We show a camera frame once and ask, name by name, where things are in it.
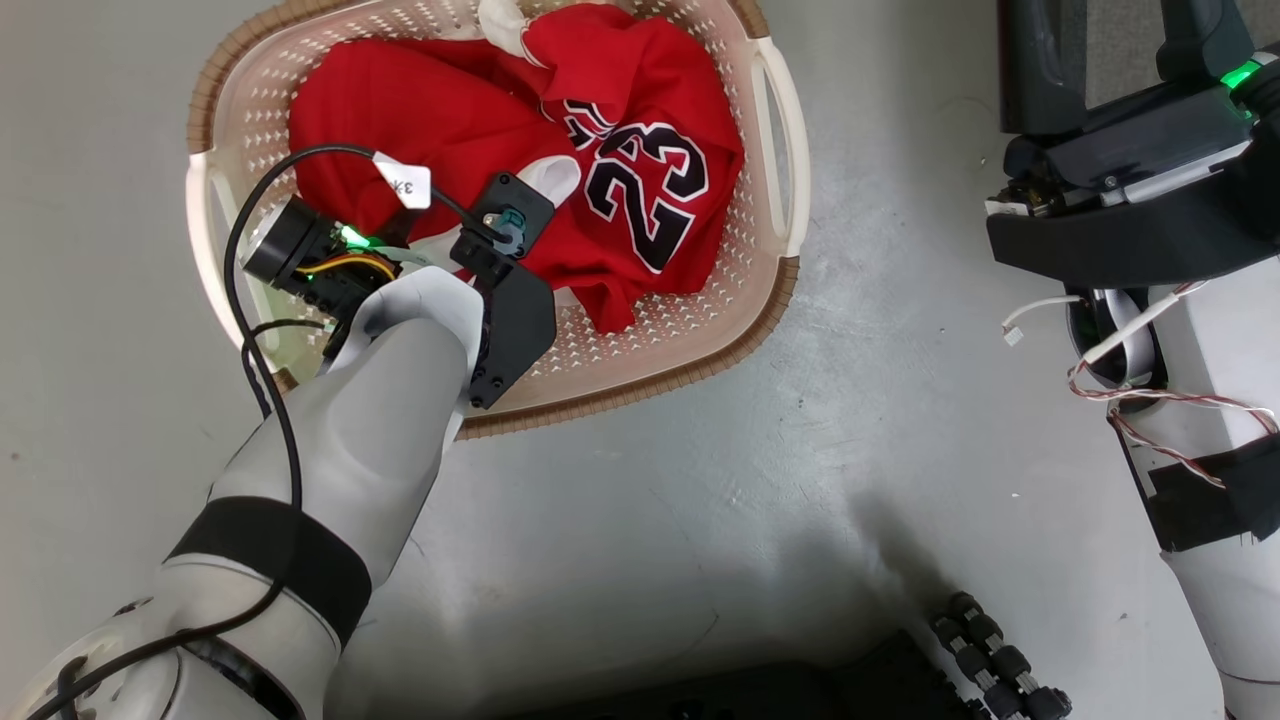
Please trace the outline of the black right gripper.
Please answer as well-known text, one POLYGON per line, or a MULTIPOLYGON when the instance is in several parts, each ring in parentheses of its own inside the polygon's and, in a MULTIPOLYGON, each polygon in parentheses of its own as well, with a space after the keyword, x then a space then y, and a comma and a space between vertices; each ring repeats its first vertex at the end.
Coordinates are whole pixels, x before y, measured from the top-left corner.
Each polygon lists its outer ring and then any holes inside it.
POLYGON ((1277 55, 1236 3, 1164 0, 1162 83, 1085 106, 1078 1, 998 3, 1007 184, 995 260, 1085 290, 1207 281, 1277 254, 1277 55))

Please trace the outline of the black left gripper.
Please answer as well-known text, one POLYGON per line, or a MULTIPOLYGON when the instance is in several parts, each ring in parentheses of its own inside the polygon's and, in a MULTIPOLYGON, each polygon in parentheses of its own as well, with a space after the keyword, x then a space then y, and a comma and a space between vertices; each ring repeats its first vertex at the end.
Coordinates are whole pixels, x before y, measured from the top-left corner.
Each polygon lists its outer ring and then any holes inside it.
MULTIPOLYGON (((477 361, 465 395, 472 407, 493 407, 556 341, 550 286, 521 263, 554 211, 544 197, 481 197, 463 213, 448 259, 468 275, 484 304, 477 361)), ((360 305, 426 265, 426 259, 361 236, 300 197, 276 209, 243 261, 255 279, 334 322, 323 351, 329 363, 348 340, 360 305)))

